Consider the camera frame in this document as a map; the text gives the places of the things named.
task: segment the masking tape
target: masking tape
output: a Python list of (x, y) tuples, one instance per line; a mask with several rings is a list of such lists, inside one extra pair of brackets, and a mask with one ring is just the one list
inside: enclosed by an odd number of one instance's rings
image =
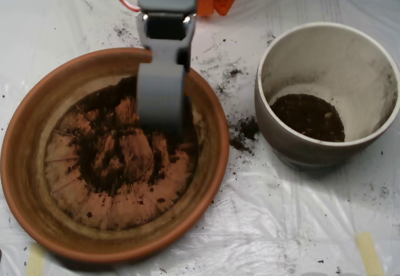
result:
[(383, 268), (375, 250), (374, 240), (370, 232), (356, 235), (356, 242), (361, 254), (367, 276), (384, 276)]
[(27, 276), (41, 276), (44, 267), (45, 249), (38, 243), (31, 244), (29, 249), (29, 262), (27, 263), (26, 275)]

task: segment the clay saucer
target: clay saucer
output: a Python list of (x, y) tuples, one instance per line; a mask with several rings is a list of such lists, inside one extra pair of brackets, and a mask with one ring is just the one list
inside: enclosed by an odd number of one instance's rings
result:
[(148, 256), (190, 229), (221, 184), (228, 125), (198, 73), (185, 80), (182, 138), (138, 126), (136, 74), (150, 60), (120, 48), (67, 62), (10, 121), (4, 195), (23, 229), (58, 255), (99, 264)]

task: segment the white ceramic pot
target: white ceramic pot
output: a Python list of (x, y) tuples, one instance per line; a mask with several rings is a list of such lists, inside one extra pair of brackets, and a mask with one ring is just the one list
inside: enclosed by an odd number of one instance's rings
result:
[[(399, 111), (399, 83), (396, 64), (374, 39), (341, 24), (304, 24), (275, 39), (262, 56), (254, 92), (257, 122), (290, 166), (337, 164), (390, 126)], [(286, 94), (309, 94), (331, 103), (345, 141), (312, 139), (284, 124), (270, 106)]]

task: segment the dirt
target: dirt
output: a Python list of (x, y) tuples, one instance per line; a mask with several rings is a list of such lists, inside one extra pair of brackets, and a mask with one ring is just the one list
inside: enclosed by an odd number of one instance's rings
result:
[(326, 142), (344, 142), (344, 127), (334, 106), (307, 94), (289, 94), (271, 109), (282, 122), (305, 136)]
[(258, 124), (255, 117), (247, 117), (238, 121), (236, 126), (231, 126), (235, 134), (231, 136), (230, 145), (238, 151), (248, 151), (253, 154), (253, 151), (248, 147), (247, 140), (256, 140), (255, 135), (259, 132)]
[[(128, 77), (115, 86), (85, 97), (76, 105), (77, 111), (82, 112), (86, 120), (81, 121), (77, 129), (67, 130), (68, 134), (74, 136), (70, 145), (77, 146), (79, 160), (66, 172), (79, 169), (80, 179), (86, 181), (96, 193), (105, 192), (114, 196), (124, 184), (145, 181), (143, 174), (151, 168), (151, 162), (154, 165), (150, 178), (146, 179), (148, 186), (165, 178), (161, 150), (156, 149), (153, 142), (154, 138), (159, 140), (160, 134), (140, 129), (135, 92), (136, 79)], [(194, 155), (198, 156), (198, 140), (190, 104), (185, 106), (183, 127), (182, 137), (163, 135), (168, 154), (175, 162), (173, 155), (177, 146), (183, 142), (192, 143)], [(139, 140), (141, 134), (144, 134), (147, 141)], [(149, 149), (150, 158), (137, 152), (144, 148), (141, 147), (142, 143), (150, 148), (152, 146), (152, 150)]]
[(230, 75), (230, 77), (235, 77), (235, 76), (237, 76), (238, 74), (241, 74), (242, 73), (242, 70), (239, 70), (239, 69), (233, 69), (230, 73), (229, 73), (229, 75)]

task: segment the table surface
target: table surface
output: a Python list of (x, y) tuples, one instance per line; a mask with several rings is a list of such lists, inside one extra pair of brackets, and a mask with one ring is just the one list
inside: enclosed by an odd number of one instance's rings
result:
[[(136, 14), (118, 0), (0, 0), (0, 12), (0, 142), (47, 73), (88, 52), (140, 46)], [(192, 45), (192, 66), (230, 124), (254, 116), (254, 78), (268, 45), (312, 21), (356, 27), (400, 63), (400, 0), (236, 0), (226, 17), (198, 20)], [(241, 72), (231, 78), (233, 69)], [(376, 250), (385, 275), (400, 274), (399, 131), (396, 119), (370, 148), (320, 177), (286, 167), (260, 134), (246, 142), (254, 156), (231, 147), (220, 191), (195, 227), (145, 261), (101, 272), (38, 246), (0, 191), (0, 275), (366, 275), (365, 248)], [(373, 244), (361, 250), (356, 237), (365, 232)]]

